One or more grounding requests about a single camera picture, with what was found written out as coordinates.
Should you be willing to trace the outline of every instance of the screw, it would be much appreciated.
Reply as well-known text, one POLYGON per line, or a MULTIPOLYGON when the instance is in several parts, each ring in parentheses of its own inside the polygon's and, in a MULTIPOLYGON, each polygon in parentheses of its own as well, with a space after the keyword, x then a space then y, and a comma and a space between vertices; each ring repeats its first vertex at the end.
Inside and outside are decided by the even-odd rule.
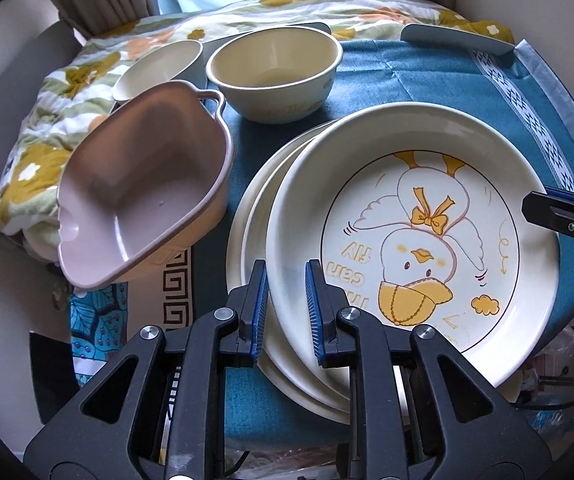
POLYGON ((223 306, 213 313, 213 317, 220 319, 221 321, 226 321, 227 319, 234 317, 234 311, 226 306, 223 306))
POLYGON ((436 330, 429 325, 419 325, 416 327, 416 333, 421 339, 431 339, 436 335, 436 330))
POLYGON ((340 311, 340 315, 343 316, 345 319, 354 320, 358 316, 361 315, 361 311, 359 308, 355 306, 348 306, 340 311))
POLYGON ((140 337, 143 339, 155 339, 158 337, 160 330, 157 326, 148 325, 140 329, 140 337))

